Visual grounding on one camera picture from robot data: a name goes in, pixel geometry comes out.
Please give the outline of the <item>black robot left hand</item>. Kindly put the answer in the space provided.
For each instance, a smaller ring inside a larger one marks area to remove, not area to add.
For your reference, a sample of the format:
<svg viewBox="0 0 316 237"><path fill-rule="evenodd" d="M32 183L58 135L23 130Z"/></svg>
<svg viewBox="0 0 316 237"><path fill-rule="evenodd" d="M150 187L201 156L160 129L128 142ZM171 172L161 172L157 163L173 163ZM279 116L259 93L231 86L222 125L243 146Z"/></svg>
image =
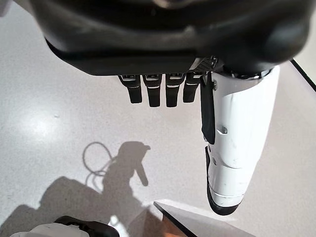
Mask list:
<svg viewBox="0 0 316 237"><path fill-rule="evenodd" d="M190 103L200 89L212 210L241 204L266 141L279 65L304 47L313 0L30 0L51 51L94 76L118 76L132 103Z"/></svg>

